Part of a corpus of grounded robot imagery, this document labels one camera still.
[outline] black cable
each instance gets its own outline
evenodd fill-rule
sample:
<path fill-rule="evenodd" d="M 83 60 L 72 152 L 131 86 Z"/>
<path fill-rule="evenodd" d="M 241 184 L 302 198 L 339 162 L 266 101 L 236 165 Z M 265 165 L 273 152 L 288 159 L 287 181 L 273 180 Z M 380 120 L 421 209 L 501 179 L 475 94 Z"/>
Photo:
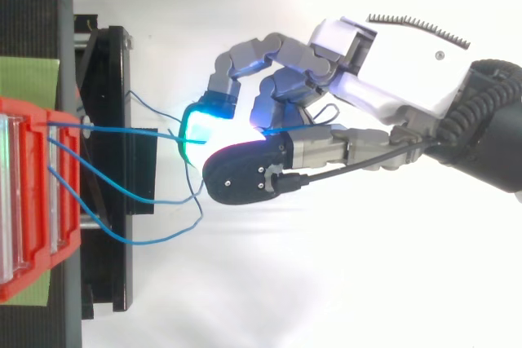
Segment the black cable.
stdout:
<path fill-rule="evenodd" d="M 420 148 L 429 148 L 429 147 L 433 147 L 433 146 L 439 145 L 439 144 L 440 144 L 440 142 L 436 142 L 433 140 L 425 140 L 420 143 L 415 143 L 415 144 L 410 144 L 408 146 L 399 147 L 394 151 L 390 151 L 385 154 L 376 156 L 374 158 L 370 158 L 366 161 L 354 163 L 353 165 L 347 165 L 340 169 L 330 170 L 330 171 L 326 171 L 324 173 L 319 173 L 319 174 L 314 174 L 314 175 L 309 175 L 309 176 L 304 175 L 304 176 L 302 176 L 302 177 L 304 177 L 303 178 L 304 183 L 302 183 L 302 185 L 306 185 L 307 183 L 311 183 L 314 181 L 319 181 L 320 179 L 331 178 L 331 177 L 335 177 L 336 175 L 350 173 L 352 171 L 359 170 L 359 169 L 364 169 L 366 167 L 369 167 L 372 165 L 377 165 L 378 163 L 387 161 L 388 159 L 395 158 L 396 156 L 406 154 L 407 152 L 417 150 Z"/>
<path fill-rule="evenodd" d="M 522 96 L 522 68 L 502 60 L 478 60 L 471 65 L 475 71 L 495 76 L 496 72 L 507 73 L 494 86 L 473 95 L 460 103 L 440 122 L 437 130 L 439 140 L 458 143 L 468 130 L 479 125 L 497 110 L 506 107 Z"/>
<path fill-rule="evenodd" d="M 325 126 L 326 124 L 329 124 L 330 122 L 334 121 L 337 117 L 339 117 L 339 114 L 341 114 L 341 110 L 338 108 L 338 106 L 336 104 L 326 104 L 314 117 L 313 119 L 315 120 L 316 118 L 318 118 L 321 114 L 323 114 L 323 112 L 325 112 L 325 110 L 327 108 L 334 108 L 335 109 L 335 114 L 329 119 L 329 120 L 326 120 L 326 121 L 323 121 L 323 122 L 317 122 L 315 125 L 316 126 Z"/>

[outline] blue wire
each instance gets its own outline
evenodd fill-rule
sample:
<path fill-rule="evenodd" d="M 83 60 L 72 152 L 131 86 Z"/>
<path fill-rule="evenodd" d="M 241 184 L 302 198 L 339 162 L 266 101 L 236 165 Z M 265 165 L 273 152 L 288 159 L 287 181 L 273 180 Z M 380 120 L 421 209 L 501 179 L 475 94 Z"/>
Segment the blue wire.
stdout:
<path fill-rule="evenodd" d="M 174 120 L 174 121 L 177 121 L 179 124 L 181 124 L 181 120 L 179 118 L 176 118 L 174 116 L 171 116 L 170 114 L 168 113 L 164 113 L 164 112 L 160 112 L 159 110 L 153 108 L 152 106 L 148 105 L 147 103 L 145 103 L 145 101 L 143 101 L 139 95 L 137 95 L 134 91 L 132 90 L 129 90 L 127 91 L 127 93 L 125 94 L 125 96 L 128 96 L 129 94 L 133 95 L 143 106 L 145 106 L 148 110 L 150 110 L 151 112 L 155 112 L 156 114 L 159 114 L 160 116 L 164 116 L 164 117 L 169 117 L 170 119 Z"/>
<path fill-rule="evenodd" d="M 58 148 L 61 148 L 62 150 L 68 152 L 74 159 L 76 159 L 77 161 L 80 161 L 80 163 L 82 163 L 82 165 L 84 165 L 87 169 L 89 169 L 90 171 L 92 171 L 94 174 L 96 174 L 98 177 L 100 177 L 101 179 L 103 179 L 106 183 L 108 183 L 110 186 L 112 187 L 115 187 L 118 191 L 120 191 L 121 193 L 123 193 L 124 195 L 130 197 L 131 199 L 134 199 L 134 200 L 137 200 L 141 203 L 145 203 L 145 204 L 170 204 L 170 205 L 181 205 L 181 204 L 185 204 L 187 201 L 190 201 L 191 199 L 194 198 L 194 196 L 190 196 L 190 197 L 187 197 L 185 200 L 181 200 L 181 201 L 170 201 L 170 200 L 151 200 L 151 199 L 145 199 L 143 197 L 140 197 L 138 195 L 135 195 L 134 193 L 130 192 L 130 191 L 127 191 L 124 187 L 121 187 L 120 185 L 118 185 L 117 183 L 115 183 L 112 179 L 110 179 L 109 177 L 107 177 L 105 174 L 103 174 L 101 171 L 99 171 L 98 169 L 96 169 L 93 165 L 91 165 L 89 162 L 87 162 L 85 159 L 83 159 L 81 156 L 79 156 L 76 152 L 74 152 L 73 150 L 71 150 L 70 148 L 68 148 L 67 146 L 63 145 L 62 143 L 54 140 L 54 139 L 51 139 L 51 138 L 47 138 L 47 140 L 49 141 L 49 143 L 52 143 L 54 144 L 55 146 L 57 146 Z"/>
<path fill-rule="evenodd" d="M 176 236 L 180 236 L 181 234 L 184 234 L 187 231 L 191 231 L 203 219 L 203 213 L 201 212 L 201 216 L 196 220 L 196 222 L 194 222 L 194 224 L 192 226 L 184 228 L 183 230 L 177 231 L 170 236 L 166 236 L 165 238 L 159 238 L 157 240 L 128 240 L 127 238 L 123 238 L 122 236 L 119 236 L 118 234 L 113 232 L 110 228 L 105 226 L 104 223 L 95 215 L 95 213 L 89 209 L 87 204 L 85 204 L 85 202 L 74 191 L 74 189 L 71 188 L 71 186 L 67 183 L 67 181 L 65 181 L 63 178 L 61 178 L 60 175 L 58 173 L 56 173 L 52 167 L 47 166 L 47 168 L 49 169 L 51 174 L 54 175 L 56 177 L 56 179 L 69 191 L 71 196 L 74 197 L 74 199 L 80 204 L 80 206 L 83 208 L 83 210 L 92 218 L 92 220 L 94 220 L 100 226 L 100 228 L 103 231 L 105 231 L 115 240 L 118 240 L 124 244 L 146 245 L 146 244 L 159 244 L 161 242 L 166 242 L 168 240 L 171 240 L 172 238 L 175 238 Z"/>
<path fill-rule="evenodd" d="M 74 124 L 69 122 L 48 122 L 49 126 L 61 126 L 65 128 L 80 128 L 81 130 L 96 130 L 99 132 L 111 132 L 119 134 L 144 134 L 145 136 L 153 136 L 155 138 L 164 138 L 175 140 L 181 143 L 205 144 L 204 140 L 183 139 L 170 134 L 160 134 L 159 132 L 152 132 L 150 130 L 137 130 L 134 128 L 118 128 L 114 126 L 86 126 L 83 124 Z"/>

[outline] metal spring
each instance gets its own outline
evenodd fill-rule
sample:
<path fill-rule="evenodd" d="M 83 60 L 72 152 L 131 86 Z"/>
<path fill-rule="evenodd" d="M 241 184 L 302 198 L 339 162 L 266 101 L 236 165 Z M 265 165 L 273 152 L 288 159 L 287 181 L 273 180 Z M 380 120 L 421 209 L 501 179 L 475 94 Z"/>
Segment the metal spring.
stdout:
<path fill-rule="evenodd" d="M 423 20 L 413 18 L 411 16 L 398 16 L 398 15 L 383 15 L 383 14 L 370 14 L 366 19 L 366 22 L 372 22 L 375 24 L 400 24 L 403 26 L 409 26 L 416 29 L 424 30 L 425 32 L 436 35 L 447 42 L 451 42 L 456 46 L 460 46 L 462 49 L 468 49 L 470 43 L 463 38 L 457 37 L 454 34 L 446 32 L 445 30 L 439 29 L 435 24 L 430 24 Z"/>
<path fill-rule="evenodd" d="M 495 86 L 472 96 L 448 114 L 440 122 L 437 130 L 440 141 L 456 143 L 470 128 L 522 97 L 522 68 L 518 65 L 489 59 L 476 61 L 471 68 L 485 75 L 492 76 L 500 71 L 509 76 Z"/>

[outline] black panel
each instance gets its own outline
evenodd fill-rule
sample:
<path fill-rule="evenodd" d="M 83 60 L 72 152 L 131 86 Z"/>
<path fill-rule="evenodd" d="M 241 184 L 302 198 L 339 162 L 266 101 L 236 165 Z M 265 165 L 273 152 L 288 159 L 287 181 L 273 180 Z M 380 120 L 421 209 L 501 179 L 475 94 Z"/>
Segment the black panel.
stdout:
<path fill-rule="evenodd" d="M 157 128 L 146 129 L 157 132 Z M 141 134 L 127 136 L 129 157 L 129 190 L 145 199 L 153 199 L 156 185 L 157 138 Z M 127 213 L 132 215 L 154 214 L 154 204 L 129 199 Z"/>
<path fill-rule="evenodd" d="M 82 110 L 98 126 L 130 127 L 129 52 L 124 28 L 96 30 L 84 50 L 77 50 L 77 84 Z M 157 139 L 129 134 L 93 132 L 82 155 L 121 186 L 153 199 Z M 104 181 L 82 176 L 81 194 L 93 211 L 118 235 L 132 238 L 131 214 L 153 214 L 150 204 L 127 199 Z M 132 303 L 132 248 L 101 230 L 82 230 L 83 317 L 92 317 L 92 304 L 111 302 L 114 311 Z"/>
<path fill-rule="evenodd" d="M 0 55 L 58 58 L 58 0 L 0 0 Z"/>
<path fill-rule="evenodd" d="M 76 33 L 90 33 L 98 28 L 98 16 L 96 14 L 76 14 L 74 16 L 74 31 Z"/>

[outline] coiled black cable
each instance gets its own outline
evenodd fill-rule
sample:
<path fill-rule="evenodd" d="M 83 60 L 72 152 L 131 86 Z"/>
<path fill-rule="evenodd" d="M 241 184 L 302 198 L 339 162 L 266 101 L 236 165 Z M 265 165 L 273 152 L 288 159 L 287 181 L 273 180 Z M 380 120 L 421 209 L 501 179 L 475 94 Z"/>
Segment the coiled black cable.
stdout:
<path fill-rule="evenodd" d="M 437 138 L 441 142 L 456 143 L 467 130 L 522 97 L 520 66 L 507 61 L 487 59 L 474 62 L 471 68 L 491 77 L 499 73 L 498 76 L 503 79 L 459 104 L 440 122 Z"/>

